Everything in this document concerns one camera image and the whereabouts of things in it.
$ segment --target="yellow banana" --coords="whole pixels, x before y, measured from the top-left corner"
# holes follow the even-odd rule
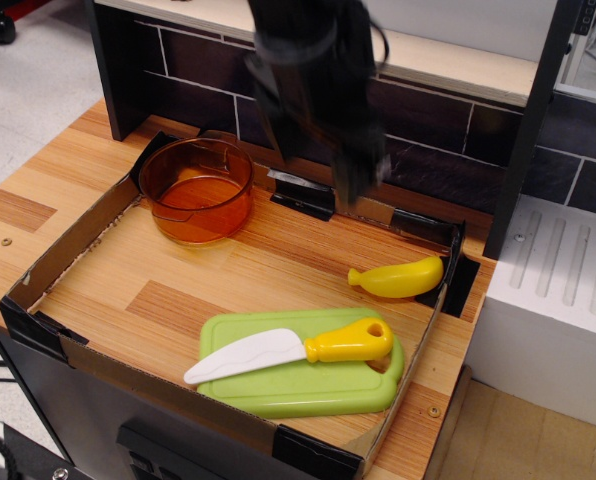
[[[360,273],[349,270],[349,285],[360,285],[369,293],[386,298],[420,295],[436,287],[442,280],[444,266],[440,257],[427,257],[402,265],[387,265]]]

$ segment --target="white knife blade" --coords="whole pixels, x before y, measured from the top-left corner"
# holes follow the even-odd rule
[[[288,328],[277,328],[236,340],[216,350],[191,367],[184,380],[190,385],[198,385],[306,358],[307,352],[298,335]]]

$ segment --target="gray floor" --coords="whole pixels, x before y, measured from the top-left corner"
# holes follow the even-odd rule
[[[82,1],[53,0],[16,30],[0,46],[0,183],[102,98]],[[0,383],[0,420],[57,452],[16,384]]]

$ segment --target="green cutting board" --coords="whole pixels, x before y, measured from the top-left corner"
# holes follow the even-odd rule
[[[382,318],[367,308],[217,315],[202,328],[200,357],[265,330],[290,328],[304,341],[364,317]],[[404,365],[395,338],[384,373],[361,361],[304,360],[203,383],[198,392],[263,418],[379,412],[391,405]]]

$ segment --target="screw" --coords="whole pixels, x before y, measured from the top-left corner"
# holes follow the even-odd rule
[[[51,477],[51,480],[67,480],[69,478],[69,471],[67,471],[66,468],[59,468],[57,469],[53,476]]]
[[[438,407],[429,407],[427,409],[427,415],[431,418],[438,418],[440,416],[440,409]]]

